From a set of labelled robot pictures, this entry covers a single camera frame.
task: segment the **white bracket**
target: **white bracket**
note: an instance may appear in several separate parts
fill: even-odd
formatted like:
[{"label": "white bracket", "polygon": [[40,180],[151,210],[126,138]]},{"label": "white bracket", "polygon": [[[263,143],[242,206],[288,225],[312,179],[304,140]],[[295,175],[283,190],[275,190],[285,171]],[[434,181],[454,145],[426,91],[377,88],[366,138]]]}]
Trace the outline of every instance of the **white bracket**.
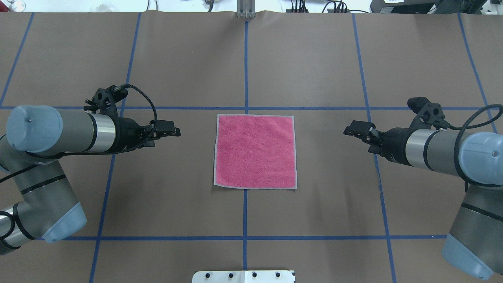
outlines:
[{"label": "white bracket", "polygon": [[198,271],[192,277],[192,283],[295,283],[295,271]]},{"label": "white bracket", "polygon": [[255,0],[237,0],[236,15],[243,19],[255,18]]}]

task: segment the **black cable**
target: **black cable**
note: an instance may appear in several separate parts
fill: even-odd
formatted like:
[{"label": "black cable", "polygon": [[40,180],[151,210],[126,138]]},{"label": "black cable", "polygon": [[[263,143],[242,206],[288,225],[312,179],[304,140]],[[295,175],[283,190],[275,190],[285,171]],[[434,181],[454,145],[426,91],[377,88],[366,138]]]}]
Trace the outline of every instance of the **black cable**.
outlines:
[{"label": "black cable", "polygon": [[60,154],[57,154],[57,155],[54,155],[54,156],[49,156],[49,157],[47,157],[47,156],[40,156],[40,155],[37,155],[37,154],[34,154],[34,153],[29,153],[29,152],[26,152],[26,153],[29,154],[29,155],[31,155],[31,156],[35,156],[35,157],[39,157],[39,158],[60,159],[60,158],[65,157],[65,156],[75,156],[75,155],[111,155],[111,154],[120,154],[120,153],[131,152],[131,151],[134,151],[134,150],[142,147],[146,142],[148,142],[150,140],[150,138],[157,131],[157,111],[155,110],[154,103],[150,100],[150,98],[143,91],[141,91],[141,89],[137,88],[134,85],[130,85],[130,84],[125,84],[125,85],[122,85],[122,86],[125,87],[125,88],[132,88],[132,89],[136,90],[139,94],[141,94],[148,101],[148,103],[150,104],[150,107],[152,108],[152,112],[154,113],[154,120],[153,120],[153,128],[152,128],[152,130],[150,130],[150,132],[148,133],[147,137],[145,139],[143,139],[142,141],[140,141],[137,145],[133,146],[132,148],[128,148],[128,149],[117,151],[117,152],[70,152],[70,153],[60,153]]},{"label": "black cable", "polygon": [[204,0],[204,2],[210,6],[208,8],[208,13],[211,12],[213,10],[213,4],[215,3],[215,0]]},{"label": "black cable", "polygon": [[301,0],[301,1],[303,1],[302,12],[309,13],[309,10],[306,8],[306,0]]},{"label": "black cable", "polygon": [[38,166],[38,165],[35,165],[35,164],[34,164],[34,165],[30,165],[30,166],[26,167],[25,169],[21,169],[21,170],[19,170],[18,172],[14,172],[14,173],[12,173],[12,174],[11,174],[11,175],[9,175],[9,176],[7,176],[7,177],[4,177],[4,178],[0,179],[0,183],[3,183],[3,182],[5,182],[5,181],[9,180],[9,179],[10,179],[10,178],[12,178],[12,177],[16,177],[16,176],[18,176],[19,174],[23,174],[23,173],[25,173],[26,171],[30,171],[30,170],[32,170],[33,168],[37,167],[37,166]]},{"label": "black cable", "polygon": [[325,7],[323,7],[323,11],[321,11],[321,13],[323,14],[325,12],[325,9],[326,7],[328,6],[328,4],[330,3],[333,3],[333,9],[335,10],[336,6],[337,6],[337,3],[335,1],[328,1],[326,4],[325,4]]},{"label": "black cable", "polygon": [[321,11],[322,13],[325,12],[326,7],[328,4],[333,3],[333,12],[334,13],[345,13],[344,11],[348,8],[348,5],[344,3],[343,1],[332,1],[332,0],[327,0],[328,2],[325,4],[325,7],[323,7],[323,10]]},{"label": "black cable", "polygon": [[14,232],[14,228],[16,227],[16,220],[14,219],[14,216],[12,216],[12,214],[8,213],[7,211],[0,210],[0,215],[3,215],[5,217],[9,218],[9,220],[11,221],[11,227],[9,228],[9,231],[7,231],[7,233],[5,233],[5,235],[0,236],[0,240],[4,240],[8,236],[10,236],[12,234],[12,232]]},{"label": "black cable", "polygon": [[364,10],[346,10],[346,11],[344,11],[344,13],[347,13],[347,12],[363,12],[363,13],[370,14],[369,12],[364,11]]},{"label": "black cable", "polygon": [[[501,117],[501,115],[503,115],[503,109],[501,109],[498,105],[501,105],[501,104],[492,104],[492,105],[488,105],[488,106],[485,106],[485,107],[481,108],[481,109],[485,109],[485,110],[487,110],[487,109],[491,109],[491,108],[499,108],[499,112],[498,112],[498,114],[497,114],[494,118],[492,118],[491,120],[488,120],[488,121],[486,121],[486,122],[484,122],[484,123],[480,123],[480,124],[476,124],[476,125],[473,125],[473,126],[469,126],[469,127],[467,127],[467,128],[466,128],[466,130],[468,130],[468,129],[480,128],[480,127],[483,127],[483,126],[489,125],[489,124],[493,123],[494,121],[498,120],[498,119]],[[462,130],[462,129],[463,129],[463,127],[454,127],[453,125],[449,125],[449,129],[451,129],[451,130]]]},{"label": "black cable", "polygon": [[337,5],[337,8],[335,9],[334,13],[341,13],[342,10],[344,10],[343,3],[344,2],[342,2],[342,1],[339,2],[339,5]]},{"label": "black cable", "polygon": [[[469,126],[469,124],[478,115],[480,115],[485,110],[488,110],[488,109],[491,109],[491,108],[498,108],[499,109],[499,113],[493,119],[491,119],[491,120],[489,120],[489,121],[487,121],[485,123],[477,124],[477,125],[474,125],[474,126]],[[469,184],[472,184],[472,185],[476,185],[476,186],[482,186],[482,187],[500,187],[501,186],[501,185],[494,185],[494,184],[482,184],[482,183],[475,182],[475,181],[471,180],[470,178],[468,178],[468,176],[465,175],[465,173],[461,169],[461,166],[459,165],[459,149],[461,147],[461,145],[460,145],[460,143],[461,143],[461,137],[465,133],[465,130],[488,125],[488,124],[496,121],[498,118],[500,118],[502,114],[503,114],[503,105],[501,105],[501,104],[491,104],[491,105],[487,105],[487,106],[482,107],[479,110],[477,110],[477,112],[475,112],[470,118],[468,118],[468,120],[466,120],[466,122],[463,124],[463,126],[461,128],[449,126],[449,128],[452,128],[452,129],[459,129],[458,136],[456,137],[456,142],[454,143],[454,167],[456,168],[456,172],[458,173],[458,175],[465,182],[467,182]]]}]

